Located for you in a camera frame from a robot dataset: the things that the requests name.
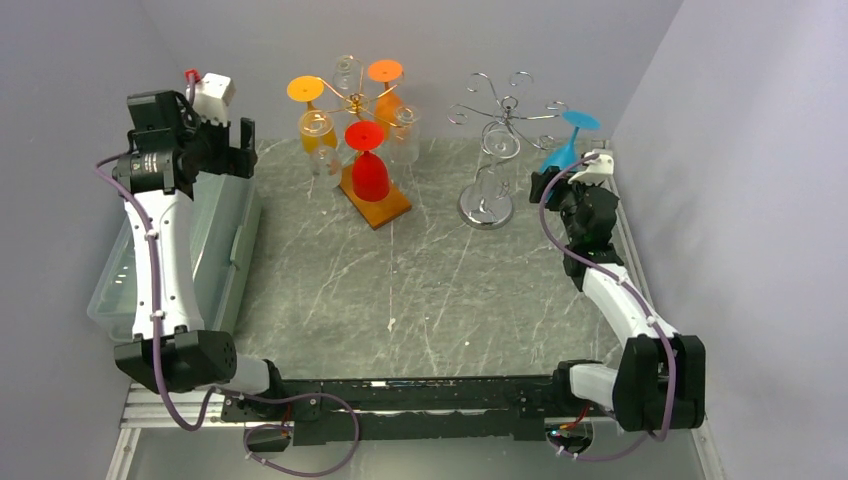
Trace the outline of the blue plastic wine glass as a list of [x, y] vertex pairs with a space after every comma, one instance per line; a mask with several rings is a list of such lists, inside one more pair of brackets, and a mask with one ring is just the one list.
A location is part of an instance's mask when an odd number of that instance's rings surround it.
[[563, 146], [556, 149], [546, 158], [538, 170], [540, 174], [545, 173], [552, 167], [565, 171], [567, 167], [577, 161], [576, 140], [580, 130], [594, 131], [601, 128], [601, 122], [585, 112], [569, 110], [562, 113], [561, 116], [573, 127], [571, 136]]

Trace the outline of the clear wine glass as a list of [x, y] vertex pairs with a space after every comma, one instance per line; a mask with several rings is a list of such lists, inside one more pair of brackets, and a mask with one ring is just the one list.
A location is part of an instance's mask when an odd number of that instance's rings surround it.
[[393, 113], [389, 158], [394, 164], [410, 165], [420, 152], [420, 113], [411, 105], [401, 105]]
[[520, 152], [520, 141], [507, 127], [493, 127], [482, 139], [482, 165], [475, 176], [478, 210], [494, 213], [494, 203], [510, 193], [504, 168]]
[[362, 65], [352, 55], [342, 55], [336, 59], [332, 86], [343, 97], [358, 93], [361, 88]]

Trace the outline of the yellow plastic wine glass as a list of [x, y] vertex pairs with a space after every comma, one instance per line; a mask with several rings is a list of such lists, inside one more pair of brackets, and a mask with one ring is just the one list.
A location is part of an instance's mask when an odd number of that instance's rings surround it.
[[324, 90], [325, 82], [311, 75], [292, 79], [286, 88], [291, 100], [305, 105], [305, 112], [300, 116], [297, 127], [301, 145], [307, 154], [321, 146], [333, 149], [338, 146], [333, 118], [327, 111], [315, 105]]

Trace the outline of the red plastic wine glass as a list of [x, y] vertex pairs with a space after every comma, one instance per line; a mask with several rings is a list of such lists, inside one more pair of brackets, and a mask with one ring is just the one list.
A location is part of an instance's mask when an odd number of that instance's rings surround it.
[[382, 127], [373, 121], [357, 121], [345, 131], [346, 143], [359, 153], [351, 172], [353, 191], [367, 202], [382, 201], [390, 190], [387, 168], [374, 153], [384, 139]]

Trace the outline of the gold wire rack wooden base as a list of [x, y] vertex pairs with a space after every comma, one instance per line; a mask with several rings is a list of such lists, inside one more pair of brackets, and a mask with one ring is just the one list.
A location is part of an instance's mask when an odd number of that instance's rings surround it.
[[[344, 112], [351, 116], [351, 121], [345, 127], [345, 131], [347, 128], [360, 120], [373, 121], [376, 123], [374, 118], [374, 108], [376, 103], [376, 98], [380, 92], [383, 91], [383, 86], [377, 82], [374, 82], [369, 79], [367, 75], [367, 69], [370, 65], [365, 65], [361, 60], [359, 60], [362, 65], [362, 75], [361, 75], [361, 88], [358, 93], [353, 93], [349, 97], [343, 97], [339, 94], [334, 87], [332, 86], [331, 81], [325, 82], [325, 86], [328, 87], [333, 95], [339, 99], [340, 106], [336, 108], [335, 112]], [[389, 137], [384, 139], [382, 145], [387, 143]], [[345, 196], [350, 200], [356, 210], [360, 213], [366, 223], [374, 230], [390, 223], [392, 220], [396, 219], [400, 215], [408, 212], [411, 209], [410, 201], [404, 196], [404, 194], [398, 189], [398, 187], [392, 181], [390, 174], [390, 190], [388, 195], [379, 202], [367, 202], [358, 198], [352, 186], [352, 166], [354, 160], [359, 156], [359, 153], [356, 150], [354, 151], [353, 161], [350, 165], [344, 167], [342, 169], [342, 178], [340, 183], [340, 188]]]

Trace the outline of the orange plastic wine glass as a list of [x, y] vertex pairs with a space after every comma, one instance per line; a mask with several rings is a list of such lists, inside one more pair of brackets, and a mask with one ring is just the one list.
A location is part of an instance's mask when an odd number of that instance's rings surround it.
[[374, 118], [388, 138], [394, 125], [395, 110], [403, 105], [396, 89], [404, 80], [404, 68], [396, 60], [382, 59], [368, 67], [367, 75], [370, 80], [383, 86], [383, 91], [376, 98]]

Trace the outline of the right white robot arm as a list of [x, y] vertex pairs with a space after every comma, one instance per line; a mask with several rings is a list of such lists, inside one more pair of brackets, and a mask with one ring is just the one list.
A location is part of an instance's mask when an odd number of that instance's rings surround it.
[[618, 197], [550, 167], [531, 175], [529, 201], [558, 214], [567, 240], [551, 235], [563, 268], [600, 310], [622, 346], [618, 367], [573, 360], [554, 373], [551, 401], [574, 415], [588, 402], [611, 411], [627, 432], [697, 429], [705, 411], [706, 348], [668, 324], [632, 282], [613, 244]]

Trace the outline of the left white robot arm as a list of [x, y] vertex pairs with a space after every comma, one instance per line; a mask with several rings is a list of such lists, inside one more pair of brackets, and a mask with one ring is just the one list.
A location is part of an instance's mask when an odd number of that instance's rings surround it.
[[219, 387], [248, 396], [248, 407], [272, 420], [288, 402], [279, 371], [270, 360], [238, 353], [231, 333], [208, 328], [191, 252], [198, 177], [255, 187], [255, 123], [241, 119], [234, 147], [230, 122], [199, 113], [199, 104], [174, 90], [127, 99], [129, 149], [106, 179], [125, 201], [137, 294], [131, 339], [116, 346], [115, 363], [163, 397]]

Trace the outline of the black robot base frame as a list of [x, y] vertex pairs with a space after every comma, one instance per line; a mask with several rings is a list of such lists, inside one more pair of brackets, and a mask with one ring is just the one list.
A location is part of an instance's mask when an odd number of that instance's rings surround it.
[[284, 423], [296, 446], [358, 438], [506, 437], [543, 441], [567, 426], [585, 434], [601, 409], [566, 394], [558, 373], [465, 377], [282, 379], [260, 402], [229, 394], [226, 423]]

